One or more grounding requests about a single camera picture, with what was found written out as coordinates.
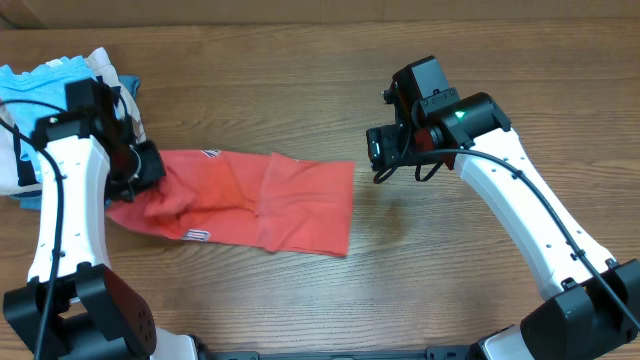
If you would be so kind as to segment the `red t-shirt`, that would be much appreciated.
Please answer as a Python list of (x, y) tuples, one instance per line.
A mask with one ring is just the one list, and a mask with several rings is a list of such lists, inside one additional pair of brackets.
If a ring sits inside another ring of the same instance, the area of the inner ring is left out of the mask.
[(223, 150), (164, 150), (166, 175), (107, 215), (172, 240), (344, 257), (354, 201), (351, 161)]

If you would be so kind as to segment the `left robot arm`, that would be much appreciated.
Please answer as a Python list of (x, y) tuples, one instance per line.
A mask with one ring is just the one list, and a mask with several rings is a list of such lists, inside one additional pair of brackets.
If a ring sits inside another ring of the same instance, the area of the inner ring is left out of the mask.
[(41, 161), (40, 230), (26, 286), (4, 295), (6, 321), (37, 359), (207, 358), (197, 337), (157, 327), (110, 267), (105, 204), (131, 202), (165, 176), (157, 147), (136, 143), (102, 81), (68, 83), (65, 95), (25, 139)]

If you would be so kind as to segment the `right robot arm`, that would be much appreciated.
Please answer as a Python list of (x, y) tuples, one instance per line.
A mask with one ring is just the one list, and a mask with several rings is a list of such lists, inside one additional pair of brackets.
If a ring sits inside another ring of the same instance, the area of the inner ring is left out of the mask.
[(419, 182), (454, 171), (486, 202), (523, 256), (542, 302), (519, 323), (428, 359), (595, 359), (639, 333), (639, 263), (620, 263), (572, 217), (488, 94), (461, 97), (434, 57), (397, 71), (382, 92), (391, 125), (367, 131), (376, 183), (402, 167)]

